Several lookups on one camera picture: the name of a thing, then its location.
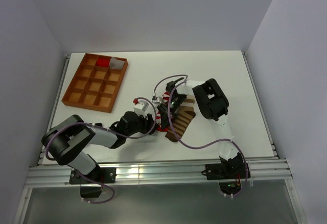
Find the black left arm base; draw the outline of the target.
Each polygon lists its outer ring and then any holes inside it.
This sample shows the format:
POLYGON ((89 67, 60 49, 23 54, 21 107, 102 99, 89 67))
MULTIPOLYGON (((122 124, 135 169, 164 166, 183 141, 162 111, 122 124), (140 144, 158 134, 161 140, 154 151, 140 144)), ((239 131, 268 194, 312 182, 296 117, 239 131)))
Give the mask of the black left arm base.
POLYGON ((71 170, 69 184, 80 186, 80 196, 84 201, 92 204, 101 204, 114 198, 115 190, 108 184, 115 183, 115 179, 115 167, 96 167, 88 175, 83 175, 77 170, 71 170), (105 190, 109 190, 111 196, 106 200, 98 200, 105 190))

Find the brown beige striped sock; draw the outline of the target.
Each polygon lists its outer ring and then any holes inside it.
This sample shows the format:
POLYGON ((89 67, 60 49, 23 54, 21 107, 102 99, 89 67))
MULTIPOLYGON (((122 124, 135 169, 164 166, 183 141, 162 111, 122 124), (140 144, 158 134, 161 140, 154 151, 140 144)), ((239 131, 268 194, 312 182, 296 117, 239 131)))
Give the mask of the brown beige striped sock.
MULTIPOLYGON (((177 116, 175 117, 172 124, 175 133, 177 134, 179 139, 182 138, 188 126, 190 125, 191 121, 196 116, 196 113, 194 111, 194 105, 195 105, 195 98, 191 95, 188 95, 186 97, 186 100, 181 104, 181 106, 176 111, 177 116)), ((166 132, 165 137, 171 142, 178 141, 174 136, 170 126, 168 127, 168 131, 166 132)))

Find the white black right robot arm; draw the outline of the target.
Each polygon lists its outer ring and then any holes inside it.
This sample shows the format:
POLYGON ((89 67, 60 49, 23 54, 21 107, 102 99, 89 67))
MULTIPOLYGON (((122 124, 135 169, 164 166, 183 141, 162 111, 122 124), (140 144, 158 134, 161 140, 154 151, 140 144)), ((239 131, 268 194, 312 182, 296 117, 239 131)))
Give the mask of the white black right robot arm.
POLYGON ((218 156, 223 162, 221 172, 227 178, 234 177, 239 166, 237 159, 246 164, 245 156, 240 147, 233 141, 233 135, 228 124, 228 107, 229 101, 213 78, 207 81, 189 80, 188 76, 176 75, 178 79, 166 84, 166 92, 169 94, 167 102, 161 102, 157 109, 161 115, 161 127, 170 128, 173 137, 183 146, 192 150, 201 150, 211 145, 219 143, 218 156), (180 110, 182 103, 188 96, 193 96, 198 105, 201 115, 212 122, 214 131, 221 132, 224 136, 213 142, 202 146, 190 146, 181 140, 177 134, 177 127, 173 125, 177 121, 177 112, 180 110))

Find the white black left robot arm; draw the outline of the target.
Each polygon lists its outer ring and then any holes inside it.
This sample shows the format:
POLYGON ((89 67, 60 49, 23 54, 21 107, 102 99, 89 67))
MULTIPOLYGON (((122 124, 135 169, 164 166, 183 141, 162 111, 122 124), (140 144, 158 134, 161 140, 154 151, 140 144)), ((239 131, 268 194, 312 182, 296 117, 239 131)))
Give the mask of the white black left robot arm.
POLYGON ((122 146, 134 134, 152 134, 155 121, 151 114, 138 115, 126 112, 119 121, 109 128, 87 124, 79 115, 72 115, 50 129, 41 139, 48 155, 59 165, 67 165, 81 173, 88 183, 98 180, 101 170, 98 163, 83 150, 89 144, 101 145, 109 149, 122 146))

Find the red white striped sock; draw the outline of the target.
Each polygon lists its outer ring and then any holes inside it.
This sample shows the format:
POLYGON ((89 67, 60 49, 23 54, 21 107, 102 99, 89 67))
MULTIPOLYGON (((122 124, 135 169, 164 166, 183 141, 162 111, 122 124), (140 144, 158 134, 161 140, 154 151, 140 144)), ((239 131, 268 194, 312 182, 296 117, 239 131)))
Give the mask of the red white striped sock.
MULTIPOLYGON (((162 101, 163 101, 164 104, 166 104, 168 102, 169 96, 170 96, 170 94, 168 92, 165 92, 162 95, 162 101)), ((159 112, 159 110, 156 113, 156 123, 158 124, 158 128, 156 129, 157 131, 160 131, 160 132, 167 132, 168 131, 167 128, 163 129, 162 126, 161 126, 161 113, 159 112)))

